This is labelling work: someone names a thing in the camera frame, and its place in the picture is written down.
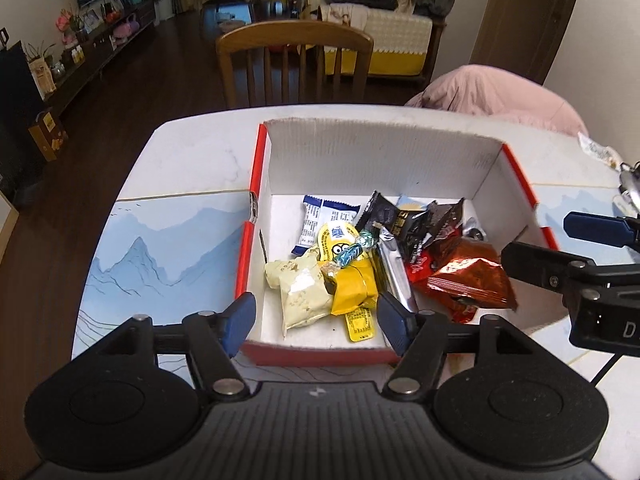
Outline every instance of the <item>pink cloth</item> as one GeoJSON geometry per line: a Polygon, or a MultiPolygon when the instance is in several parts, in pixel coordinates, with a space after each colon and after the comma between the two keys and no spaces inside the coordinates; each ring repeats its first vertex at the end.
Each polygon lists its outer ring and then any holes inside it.
{"type": "Polygon", "coordinates": [[[493,66],[461,66],[437,78],[405,106],[491,116],[571,136],[588,135],[582,118],[567,101],[493,66]]]}

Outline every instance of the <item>metal screw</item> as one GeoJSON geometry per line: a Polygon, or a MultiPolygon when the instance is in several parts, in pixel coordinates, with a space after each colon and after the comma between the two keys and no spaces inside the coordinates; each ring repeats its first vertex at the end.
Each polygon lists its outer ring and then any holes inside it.
{"type": "Polygon", "coordinates": [[[244,390],[244,383],[238,379],[218,379],[213,383],[213,391],[220,395],[237,395],[244,390]]]}
{"type": "Polygon", "coordinates": [[[580,294],[585,300],[597,301],[600,299],[600,293],[592,288],[584,288],[580,291],[580,294]]]}
{"type": "Polygon", "coordinates": [[[420,383],[409,377],[398,377],[388,383],[389,389],[396,394],[414,394],[420,389],[420,383]]]}

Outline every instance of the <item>cardboard box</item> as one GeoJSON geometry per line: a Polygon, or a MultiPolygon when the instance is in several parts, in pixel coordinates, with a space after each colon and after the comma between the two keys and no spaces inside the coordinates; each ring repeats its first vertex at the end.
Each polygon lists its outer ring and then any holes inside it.
{"type": "Polygon", "coordinates": [[[38,114],[35,124],[29,128],[29,133],[47,162],[57,159],[56,152],[68,138],[60,119],[53,115],[51,109],[38,114]]]}
{"type": "MultiPolygon", "coordinates": [[[[260,127],[250,191],[253,222],[245,224],[237,295],[251,291],[257,320],[242,348],[258,365],[329,366],[392,363],[398,357],[376,326],[374,338],[353,343],[343,316],[329,316],[282,334],[279,290],[264,278],[265,261],[290,259],[302,228],[305,194],[364,205],[374,190],[422,202],[464,197],[465,219],[477,218],[498,252],[518,238],[554,247],[536,224],[536,199],[511,150],[499,140],[399,124],[339,120],[276,120],[260,127]]],[[[479,310],[533,330],[566,315],[560,297],[512,282],[520,304],[479,310]]],[[[432,308],[430,300],[418,303],[432,308]]]]}

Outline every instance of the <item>blue gripper pad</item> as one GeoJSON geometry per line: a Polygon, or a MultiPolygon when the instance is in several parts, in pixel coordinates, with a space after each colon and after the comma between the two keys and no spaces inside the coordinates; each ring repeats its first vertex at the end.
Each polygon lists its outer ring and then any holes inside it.
{"type": "Polygon", "coordinates": [[[378,324],[397,355],[403,356],[412,341],[409,329],[415,322],[415,314],[405,309],[402,304],[388,292],[378,296],[376,307],[378,324]]]}
{"type": "Polygon", "coordinates": [[[564,232],[570,238],[612,247],[631,246],[636,241],[635,231],[623,218],[575,211],[564,217],[564,232]]]}
{"type": "Polygon", "coordinates": [[[218,314],[218,337],[229,357],[234,357],[255,323],[255,298],[245,292],[218,314]]]}

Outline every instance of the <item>brown wrapper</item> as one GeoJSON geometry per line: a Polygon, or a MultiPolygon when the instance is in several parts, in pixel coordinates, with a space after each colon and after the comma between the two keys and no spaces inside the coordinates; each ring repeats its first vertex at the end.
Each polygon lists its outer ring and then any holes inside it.
{"type": "Polygon", "coordinates": [[[457,303],[463,303],[460,305],[463,310],[469,304],[481,308],[517,308],[500,256],[490,244],[452,237],[434,242],[430,253],[436,271],[426,280],[429,290],[452,296],[457,303]]]}

